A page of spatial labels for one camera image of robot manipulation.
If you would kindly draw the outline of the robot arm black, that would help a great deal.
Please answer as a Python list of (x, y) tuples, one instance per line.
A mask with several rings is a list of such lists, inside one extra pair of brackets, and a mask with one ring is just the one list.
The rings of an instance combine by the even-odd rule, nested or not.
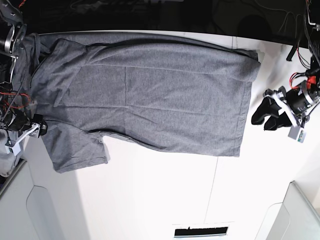
[(24, 55), (22, 80), (18, 90), (13, 90), (12, 79), (19, 59), (16, 52), (19, 48), (25, 50), (23, 40), (26, 35), (27, 25), (24, 24), (23, 15), (10, 1), (0, 2), (0, 128), (6, 132), (21, 132), (22, 135), (12, 141), (7, 136), (6, 147), (12, 150), (27, 136), (39, 138), (47, 133), (47, 124), (42, 115), (35, 114), (33, 118), (24, 114), (21, 109), (26, 106), (15, 106), (17, 97), (26, 97), (31, 102), (29, 95), (21, 93), (23, 84), (27, 79), (28, 56)]
[(306, 0), (302, 29), (286, 60), (297, 54), (304, 72), (289, 78), (290, 90), (267, 89), (263, 100), (251, 117), (252, 125), (264, 125), (265, 131), (282, 127), (303, 128), (312, 111), (320, 105), (320, 2)]

